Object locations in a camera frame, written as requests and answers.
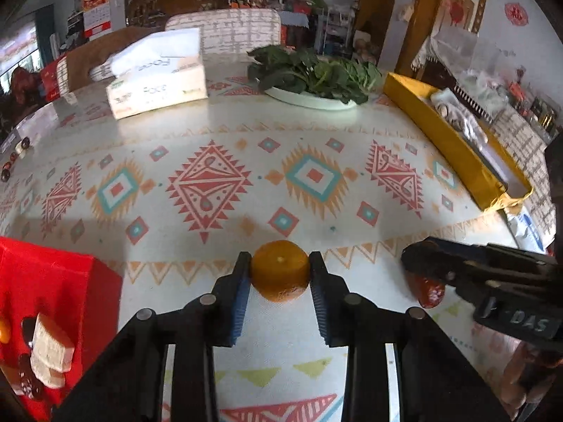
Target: green vegetable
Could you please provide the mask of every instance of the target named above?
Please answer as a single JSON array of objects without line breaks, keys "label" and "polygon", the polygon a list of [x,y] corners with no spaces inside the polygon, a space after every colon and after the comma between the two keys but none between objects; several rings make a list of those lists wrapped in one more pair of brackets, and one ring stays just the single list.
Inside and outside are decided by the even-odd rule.
[{"label": "green vegetable", "polygon": [[258,79],[264,91],[272,87],[290,92],[309,92],[321,98],[365,103],[382,77],[369,62],[336,58],[319,60],[312,49],[289,53],[281,46],[259,47],[248,53],[258,63],[248,66],[248,77]]}]

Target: window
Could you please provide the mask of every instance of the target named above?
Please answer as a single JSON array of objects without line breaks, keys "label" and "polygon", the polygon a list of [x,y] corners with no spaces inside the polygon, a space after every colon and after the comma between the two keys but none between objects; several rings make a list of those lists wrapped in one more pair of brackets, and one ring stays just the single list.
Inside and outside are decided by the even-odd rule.
[{"label": "window", "polygon": [[0,40],[0,85],[4,93],[10,90],[12,73],[18,66],[31,72],[39,72],[43,68],[34,22],[23,25],[12,36]]}]

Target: red fruit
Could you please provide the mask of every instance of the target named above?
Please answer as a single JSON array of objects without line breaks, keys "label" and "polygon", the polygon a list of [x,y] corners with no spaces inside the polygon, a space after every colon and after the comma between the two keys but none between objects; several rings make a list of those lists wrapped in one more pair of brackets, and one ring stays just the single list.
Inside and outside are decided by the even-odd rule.
[{"label": "red fruit", "polygon": [[406,273],[406,281],[409,283],[410,291],[423,308],[435,308],[444,299],[446,286],[441,282],[409,272]]}]

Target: plate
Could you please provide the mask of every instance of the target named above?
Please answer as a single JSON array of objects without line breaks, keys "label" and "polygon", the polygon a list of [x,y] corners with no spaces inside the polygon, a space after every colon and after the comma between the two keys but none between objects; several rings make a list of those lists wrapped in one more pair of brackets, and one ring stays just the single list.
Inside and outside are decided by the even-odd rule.
[{"label": "plate", "polygon": [[324,109],[326,111],[344,111],[357,106],[356,102],[352,100],[350,100],[348,104],[344,104],[340,100],[333,100],[332,98],[315,97],[307,92],[294,93],[287,90],[277,89],[275,87],[265,90],[264,93],[276,100],[294,104],[296,106],[303,106],[304,108]]}]

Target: white tissue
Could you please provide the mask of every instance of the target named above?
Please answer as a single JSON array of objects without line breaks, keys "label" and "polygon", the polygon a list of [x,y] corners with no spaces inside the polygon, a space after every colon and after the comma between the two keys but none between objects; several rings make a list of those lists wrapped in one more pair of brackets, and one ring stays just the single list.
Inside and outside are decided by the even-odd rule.
[{"label": "white tissue", "polygon": [[196,57],[199,55],[199,28],[183,28],[152,33],[131,44],[112,59],[112,73],[124,73],[163,58]]}]

